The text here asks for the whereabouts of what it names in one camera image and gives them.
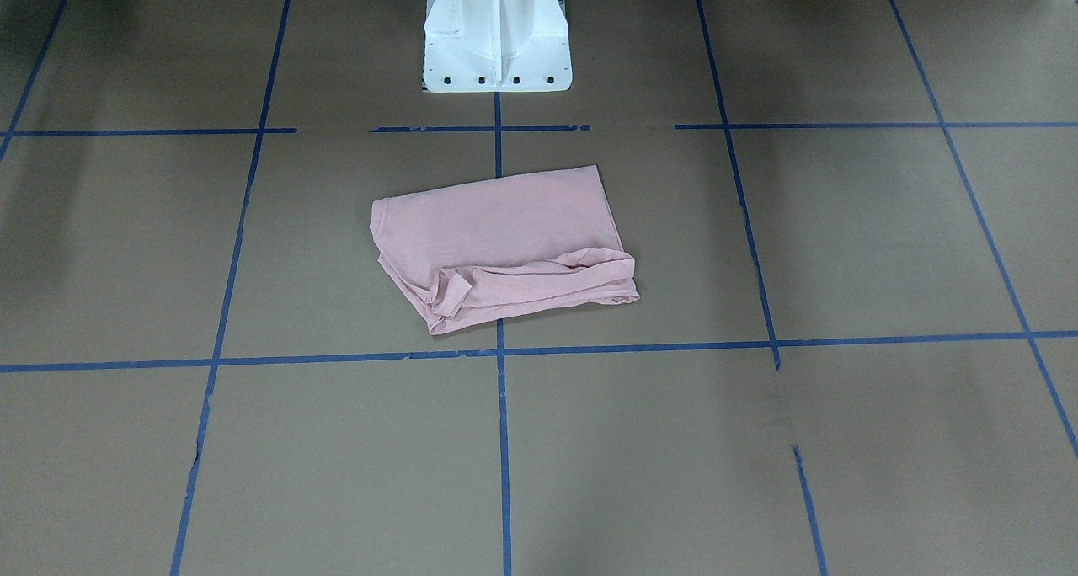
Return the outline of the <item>pink Snoopy t-shirt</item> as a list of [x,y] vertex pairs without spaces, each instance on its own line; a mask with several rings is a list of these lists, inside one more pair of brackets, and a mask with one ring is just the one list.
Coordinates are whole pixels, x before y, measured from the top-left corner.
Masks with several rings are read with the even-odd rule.
[[374,201],[381,268],[438,337],[640,294],[595,165]]

